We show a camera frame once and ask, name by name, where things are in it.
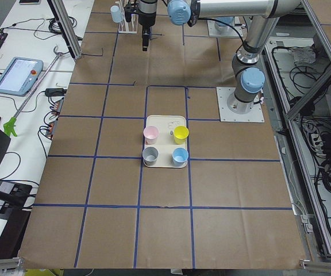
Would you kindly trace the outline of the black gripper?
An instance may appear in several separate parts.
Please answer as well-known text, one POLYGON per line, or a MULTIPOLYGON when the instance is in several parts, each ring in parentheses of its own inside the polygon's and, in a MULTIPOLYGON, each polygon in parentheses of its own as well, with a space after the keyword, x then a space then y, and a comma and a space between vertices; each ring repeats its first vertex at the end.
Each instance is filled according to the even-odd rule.
POLYGON ((142 28, 142 50, 146 52, 149 47, 149 28, 154 26, 156 21, 156 13, 139 13, 138 23, 142 28))

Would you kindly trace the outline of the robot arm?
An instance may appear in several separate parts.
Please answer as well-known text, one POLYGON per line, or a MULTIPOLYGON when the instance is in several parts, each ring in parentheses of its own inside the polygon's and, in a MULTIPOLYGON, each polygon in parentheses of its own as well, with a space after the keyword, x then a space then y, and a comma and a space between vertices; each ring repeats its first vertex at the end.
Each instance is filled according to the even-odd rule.
POLYGON ((216 17, 214 26, 219 32, 227 32, 232 30, 230 26, 234 26, 235 17, 216 17))
POLYGON ((299 1, 166 1, 167 13, 175 25, 194 26, 198 21, 223 24, 222 17, 252 16, 247 36, 241 39, 232 68, 237 86, 228 97, 229 109, 247 114, 255 104, 255 96, 262 90, 264 74, 256 68, 268 38, 280 17, 293 11, 299 1))

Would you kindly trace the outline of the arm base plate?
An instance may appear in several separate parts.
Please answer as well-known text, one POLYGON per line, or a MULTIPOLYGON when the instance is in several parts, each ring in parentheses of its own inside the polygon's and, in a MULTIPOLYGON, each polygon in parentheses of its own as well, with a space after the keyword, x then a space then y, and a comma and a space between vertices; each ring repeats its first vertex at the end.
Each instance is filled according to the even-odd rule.
POLYGON ((224 38, 233 38, 238 39, 239 35, 243 35, 241 27, 237 26, 235 32, 233 29, 227 32, 219 32, 214 26, 214 21, 207 21, 209 37, 224 37, 224 38))
POLYGON ((250 103, 237 100, 234 87, 216 87, 221 122, 264 123, 261 101, 257 96, 250 103))

